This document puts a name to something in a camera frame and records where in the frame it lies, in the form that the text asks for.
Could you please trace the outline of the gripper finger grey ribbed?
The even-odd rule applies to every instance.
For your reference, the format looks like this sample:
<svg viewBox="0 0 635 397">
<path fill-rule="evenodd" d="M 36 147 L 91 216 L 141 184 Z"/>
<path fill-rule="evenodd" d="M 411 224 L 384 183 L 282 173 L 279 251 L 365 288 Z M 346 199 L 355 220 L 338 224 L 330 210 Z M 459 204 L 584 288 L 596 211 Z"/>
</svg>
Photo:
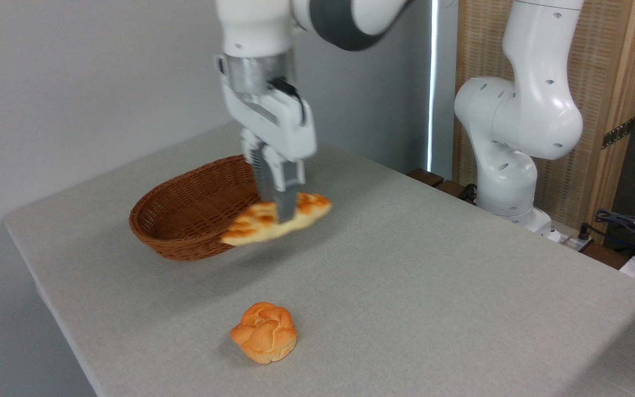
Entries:
<svg viewBox="0 0 635 397">
<path fill-rule="evenodd" d="M 265 146 L 266 201 L 276 205 L 277 223 L 287 223 L 295 217 L 299 189 L 305 184 L 304 161 L 287 160 L 270 146 Z"/>
<path fill-rule="evenodd" d="M 252 168 L 255 185 L 261 201 L 272 202 L 278 205 L 275 198 L 276 191 L 272 171 L 267 160 L 264 158 L 263 150 L 267 147 L 267 143 L 255 136 L 255 134 L 247 128 L 243 128 L 242 131 L 240 131 L 240 138 L 242 140 L 244 158 Z"/>
</svg>

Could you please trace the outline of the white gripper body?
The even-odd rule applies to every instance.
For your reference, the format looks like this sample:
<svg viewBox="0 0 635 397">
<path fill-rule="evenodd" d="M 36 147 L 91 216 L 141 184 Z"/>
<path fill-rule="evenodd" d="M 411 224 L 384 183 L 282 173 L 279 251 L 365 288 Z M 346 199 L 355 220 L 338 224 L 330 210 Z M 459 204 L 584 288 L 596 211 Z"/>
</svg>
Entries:
<svg viewBox="0 0 635 397">
<path fill-rule="evenodd" d="M 254 58 L 219 55 L 217 68 L 232 118 L 287 160 L 316 153 L 312 110 L 293 85 L 292 53 Z"/>
</svg>

